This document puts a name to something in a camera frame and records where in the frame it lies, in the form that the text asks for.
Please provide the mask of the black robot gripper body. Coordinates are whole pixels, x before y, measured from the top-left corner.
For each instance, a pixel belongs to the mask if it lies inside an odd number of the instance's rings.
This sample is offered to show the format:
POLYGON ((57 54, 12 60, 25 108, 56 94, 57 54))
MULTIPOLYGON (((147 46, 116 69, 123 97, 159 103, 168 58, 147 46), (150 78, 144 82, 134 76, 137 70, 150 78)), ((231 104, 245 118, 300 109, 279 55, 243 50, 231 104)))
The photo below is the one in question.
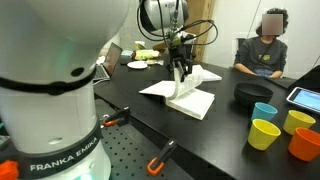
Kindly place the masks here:
POLYGON ((178 33, 173 39, 169 41, 169 64, 167 68, 169 71, 174 70, 174 63, 179 61, 183 67, 186 63, 192 63, 192 49, 194 34, 178 33))

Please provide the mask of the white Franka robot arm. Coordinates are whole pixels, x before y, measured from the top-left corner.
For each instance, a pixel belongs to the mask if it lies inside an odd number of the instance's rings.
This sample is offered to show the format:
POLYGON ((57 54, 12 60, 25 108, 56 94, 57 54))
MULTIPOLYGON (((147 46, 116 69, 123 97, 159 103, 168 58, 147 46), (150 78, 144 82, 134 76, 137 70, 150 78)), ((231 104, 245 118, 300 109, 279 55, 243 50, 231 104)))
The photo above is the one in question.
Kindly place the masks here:
POLYGON ((93 79, 130 0, 0 0, 1 120, 18 180, 108 180, 93 79))

